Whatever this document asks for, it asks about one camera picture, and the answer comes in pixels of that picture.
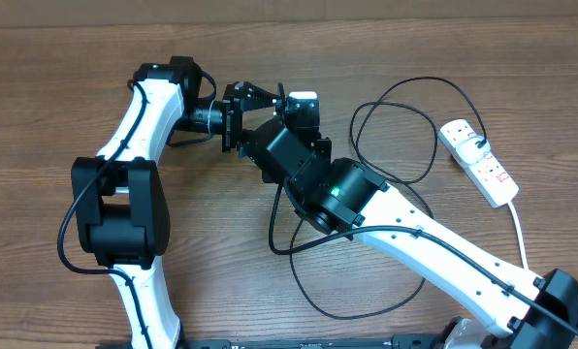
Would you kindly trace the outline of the Samsung Galaxy smartphone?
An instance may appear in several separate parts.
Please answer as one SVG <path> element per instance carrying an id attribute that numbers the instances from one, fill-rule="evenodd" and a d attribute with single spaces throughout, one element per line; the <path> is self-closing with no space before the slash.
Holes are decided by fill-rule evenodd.
<path id="1" fill-rule="evenodd" d="M 275 117 L 278 118 L 279 120 L 283 120 L 286 109 L 286 96 L 282 82 L 279 82 L 277 84 L 277 94 L 278 98 L 276 99 L 275 102 Z"/>

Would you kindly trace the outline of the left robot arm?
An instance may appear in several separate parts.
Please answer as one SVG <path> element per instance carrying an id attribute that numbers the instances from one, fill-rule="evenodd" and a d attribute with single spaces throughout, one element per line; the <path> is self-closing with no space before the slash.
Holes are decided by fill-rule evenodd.
<path id="1" fill-rule="evenodd" d="M 142 64 L 128 82 L 132 100 L 110 141 L 72 166 L 74 200 L 59 230 L 58 255 L 67 269 L 85 272 L 64 251 L 66 227 L 75 221 L 82 250 L 98 264 L 93 273 L 108 275 L 119 292 L 132 332 L 128 348 L 187 345 L 162 261 L 171 223 L 158 162 L 174 131 L 221 135 L 232 147 L 243 112 L 286 106 L 283 91 L 245 81 L 228 86 L 221 102 L 200 96 L 202 81 L 210 79 L 189 56 Z"/>

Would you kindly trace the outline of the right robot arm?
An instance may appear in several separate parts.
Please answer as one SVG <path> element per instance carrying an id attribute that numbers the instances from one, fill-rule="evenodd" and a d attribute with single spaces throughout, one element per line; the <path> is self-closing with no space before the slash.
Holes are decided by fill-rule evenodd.
<path id="1" fill-rule="evenodd" d="M 272 96 L 274 118 L 242 135 L 248 156 L 323 237 L 291 245 L 292 257 L 348 238 L 380 249 L 448 294 L 469 313 L 435 348 L 567 348 L 578 338 L 578 282 L 544 276 L 482 250 L 420 211 L 361 162 L 330 158 L 315 94 Z"/>

